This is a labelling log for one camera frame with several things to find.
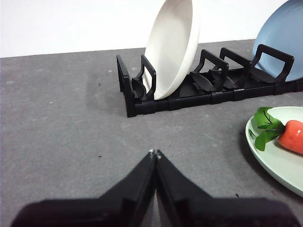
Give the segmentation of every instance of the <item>green leaf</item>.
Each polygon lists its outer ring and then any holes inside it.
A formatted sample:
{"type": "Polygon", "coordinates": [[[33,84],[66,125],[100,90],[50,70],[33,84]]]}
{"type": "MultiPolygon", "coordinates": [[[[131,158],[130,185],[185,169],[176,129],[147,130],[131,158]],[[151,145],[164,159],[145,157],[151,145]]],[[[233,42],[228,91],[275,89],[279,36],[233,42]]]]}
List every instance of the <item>green leaf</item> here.
{"type": "Polygon", "coordinates": [[[265,150],[266,143],[270,142],[274,138],[278,137],[281,134],[280,130],[276,130],[274,128],[266,131],[262,131],[255,140],[255,147],[260,150],[265,150]]]}
{"type": "Polygon", "coordinates": [[[252,138],[257,137],[257,136],[252,132],[251,129],[248,129],[248,132],[249,132],[249,134],[250,134],[250,136],[251,136],[252,138]]]}
{"type": "Polygon", "coordinates": [[[259,129],[267,129],[269,125],[280,122],[278,119],[272,117],[267,111],[272,107],[260,107],[254,114],[259,129]]]}
{"type": "Polygon", "coordinates": [[[254,114],[258,129],[264,129],[255,140],[255,147],[260,151],[264,151],[266,143],[278,137],[285,131],[285,126],[267,112],[271,108],[272,107],[261,107],[254,114]]]}

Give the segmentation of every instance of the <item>carrot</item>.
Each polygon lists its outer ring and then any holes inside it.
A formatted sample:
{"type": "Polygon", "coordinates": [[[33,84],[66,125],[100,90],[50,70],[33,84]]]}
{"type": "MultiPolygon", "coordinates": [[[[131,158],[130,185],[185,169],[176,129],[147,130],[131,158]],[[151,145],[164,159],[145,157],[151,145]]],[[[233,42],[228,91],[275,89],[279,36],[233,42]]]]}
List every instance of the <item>carrot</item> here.
{"type": "Polygon", "coordinates": [[[271,107],[260,107],[254,114],[258,128],[263,129],[258,136],[249,130],[250,135],[256,137],[255,147],[264,151],[266,143],[279,137],[282,147],[303,155],[303,122],[291,120],[284,126],[267,112],[269,109],[271,107]]]}
{"type": "Polygon", "coordinates": [[[303,122],[288,121],[278,141],[284,148],[303,155],[303,122]]]}

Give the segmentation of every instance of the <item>dish rack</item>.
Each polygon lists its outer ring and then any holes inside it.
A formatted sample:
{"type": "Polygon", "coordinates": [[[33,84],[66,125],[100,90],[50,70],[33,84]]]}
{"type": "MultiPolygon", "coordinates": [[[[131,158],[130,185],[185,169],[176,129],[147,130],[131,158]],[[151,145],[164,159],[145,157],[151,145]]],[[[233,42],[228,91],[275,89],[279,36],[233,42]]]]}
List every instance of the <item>dish rack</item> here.
{"type": "Polygon", "coordinates": [[[153,94],[156,90],[157,75],[144,55],[141,55],[141,70],[138,76],[132,79],[121,56],[117,55],[116,58],[120,91],[125,96],[127,117],[303,91],[303,79],[285,81],[294,63],[294,57],[263,44],[258,46],[256,56],[252,61],[226,48],[221,49],[220,57],[203,49],[198,66],[186,75],[173,94],[161,100],[154,100],[153,94]],[[281,73],[276,78],[255,67],[263,53],[285,63],[281,73]],[[230,70],[228,63],[224,61],[225,57],[240,64],[243,68],[230,70]],[[215,67],[209,69],[208,72],[201,73],[206,59],[215,67]],[[152,78],[151,89],[148,92],[146,92],[142,79],[145,69],[148,70],[152,78]]]}

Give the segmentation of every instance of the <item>gray table surface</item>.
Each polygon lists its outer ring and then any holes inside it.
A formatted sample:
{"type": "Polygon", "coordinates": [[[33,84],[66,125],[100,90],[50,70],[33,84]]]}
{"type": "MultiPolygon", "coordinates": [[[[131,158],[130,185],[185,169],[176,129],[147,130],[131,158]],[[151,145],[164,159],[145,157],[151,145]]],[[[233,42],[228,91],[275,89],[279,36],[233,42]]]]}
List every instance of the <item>gray table surface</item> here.
{"type": "MultiPolygon", "coordinates": [[[[201,49],[218,55],[225,46],[251,59],[253,43],[200,44],[191,69],[201,49]]],[[[258,107],[303,106],[303,93],[127,118],[116,55],[135,76],[143,53],[140,48],[1,59],[1,226],[8,227],[27,203],[102,195],[151,148],[161,149],[214,197],[280,200],[303,223],[303,198],[260,166],[244,135],[258,107]]],[[[159,223],[154,206],[152,226],[159,223]]]]}

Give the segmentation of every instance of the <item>white plate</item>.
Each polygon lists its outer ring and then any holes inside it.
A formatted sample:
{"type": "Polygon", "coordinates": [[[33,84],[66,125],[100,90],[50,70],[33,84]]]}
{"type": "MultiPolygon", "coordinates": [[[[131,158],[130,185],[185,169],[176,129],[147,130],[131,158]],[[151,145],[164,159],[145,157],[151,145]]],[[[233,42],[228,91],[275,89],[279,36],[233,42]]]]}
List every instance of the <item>white plate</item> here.
{"type": "MultiPolygon", "coordinates": [[[[286,81],[303,78],[303,1],[289,0],[278,8],[261,28],[253,48],[265,44],[294,56],[294,64],[286,81]]],[[[284,62],[263,54],[256,67],[277,77],[284,62]]]]}
{"type": "MultiPolygon", "coordinates": [[[[303,107],[283,106],[268,111],[284,125],[289,120],[303,122],[303,107]]],[[[265,151],[259,151],[254,146],[254,139],[248,129],[255,135],[260,130],[256,128],[253,117],[246,124],[245,134],[250,149],[263,168],[286,188],[303,197],[303,155],[291,152],[278,144],[277,139],[266,144],[265,151]]]]}
{"type": "MultiPolygon", "coordinates": [[[[166,0],[154,22],[144,55],[157,74],[155,100],[171,95],[189,71],[200,34],[199,10],[197,0],[166,0]]],[[[145,70],[147,92],[151,82],[145,70]]]]}

